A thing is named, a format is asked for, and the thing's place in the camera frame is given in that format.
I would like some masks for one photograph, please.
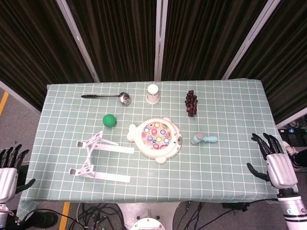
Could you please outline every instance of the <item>spoon handle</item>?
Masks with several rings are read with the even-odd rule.
[[[89,94],[89,95],[82,95],[82,98],[97,98],[97,97],[118,97],[118,95],[95,95],[95,94]]]

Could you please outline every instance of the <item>white paper cup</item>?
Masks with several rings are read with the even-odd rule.
[[[159,87],[155,84],[151,84],[147,88],[146,101],[149,104],[157,104],[160,100]]]

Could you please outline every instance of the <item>yellow floor stripe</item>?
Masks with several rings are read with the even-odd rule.
[[[8,99],[9,93],[8,92],[4,92],[4,95],[2,97],[1,103],[0,103],[0,116],[2,114],[2,110],[4,108],[4,105],[6,103],[6,99]]]
[[[65,203],[64,203],[63,212],[62,212],[63,215],[68,216],[68,213],[69,213],[69,205],[70,205],[69,202],[65,202]],[[67,217],[62,216],[62,218],[61,218],[61,223],[59,224],[59,230],[65,230],[65,228],[66,228],[66,222],[67,222]]]

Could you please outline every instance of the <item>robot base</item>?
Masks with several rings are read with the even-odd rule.
[[[172,230],[180,202],[118,204],[129,230]]]

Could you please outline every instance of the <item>green ball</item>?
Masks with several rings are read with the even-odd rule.
[[[102,119],[102,122],[106,127],[113,127],[116,125],[116,118],[112,114],[107,114]]]

